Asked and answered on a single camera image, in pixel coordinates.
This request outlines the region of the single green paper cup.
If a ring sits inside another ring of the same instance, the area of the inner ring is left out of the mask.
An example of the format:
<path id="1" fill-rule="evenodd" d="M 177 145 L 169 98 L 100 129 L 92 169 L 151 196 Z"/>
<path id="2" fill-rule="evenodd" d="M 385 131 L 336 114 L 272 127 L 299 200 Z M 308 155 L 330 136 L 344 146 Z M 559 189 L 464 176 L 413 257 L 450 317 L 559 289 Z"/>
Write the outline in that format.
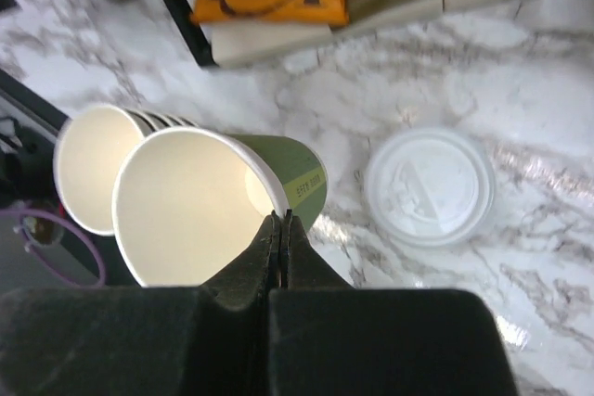
<path id="1" fill-rule="evenodd" d="M 292 212 L 310 229 L 327 194 L 323 162 L 298 140 L 175 126 L 126 156 L 113 229 L 138 285 L 198 286 L 233 262 L 271 213 Z"/>

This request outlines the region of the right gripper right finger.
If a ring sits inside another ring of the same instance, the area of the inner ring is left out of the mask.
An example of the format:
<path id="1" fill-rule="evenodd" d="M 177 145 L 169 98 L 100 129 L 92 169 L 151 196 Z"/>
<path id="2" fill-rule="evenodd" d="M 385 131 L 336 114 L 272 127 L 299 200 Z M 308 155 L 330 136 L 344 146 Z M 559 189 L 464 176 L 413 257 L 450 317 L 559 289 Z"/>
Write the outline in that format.
<path id="1" fill-rule="evenodd" d="M 292 211 L 287 211 L 280 229 L 278 283 L 288 290 L 353 288 L 315 251 Z"/>

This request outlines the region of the stack of green paper cups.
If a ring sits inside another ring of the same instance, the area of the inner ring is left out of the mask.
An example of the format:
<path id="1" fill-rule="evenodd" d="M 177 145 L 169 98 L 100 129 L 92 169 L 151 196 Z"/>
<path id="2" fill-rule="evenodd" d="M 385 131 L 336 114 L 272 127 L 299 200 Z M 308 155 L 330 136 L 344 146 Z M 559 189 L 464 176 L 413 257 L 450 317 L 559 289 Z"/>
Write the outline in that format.
<path id="1" fill-rule="evenodd" d="M 68 119 L 58 133 L 53 156 L 61 204 L 86 231 L 113 235 L 112 192 L 127 155 L 160 130 L 197 125 L 181 116 L 111 104 L 94 105 Z"/>

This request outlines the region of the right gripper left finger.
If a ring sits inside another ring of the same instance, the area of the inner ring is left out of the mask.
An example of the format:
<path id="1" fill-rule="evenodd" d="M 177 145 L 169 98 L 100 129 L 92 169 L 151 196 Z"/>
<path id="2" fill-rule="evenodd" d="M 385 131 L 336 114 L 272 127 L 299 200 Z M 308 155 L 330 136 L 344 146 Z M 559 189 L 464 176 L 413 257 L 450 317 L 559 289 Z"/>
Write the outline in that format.
<path id="1" fill-rule="evenodd" d="M 278 250 L 282 220 L 266 216 L 250 245 L 221 271 L 200 286 L 226 311 L 245 312 L 263 301 L 278 285 Z"/>

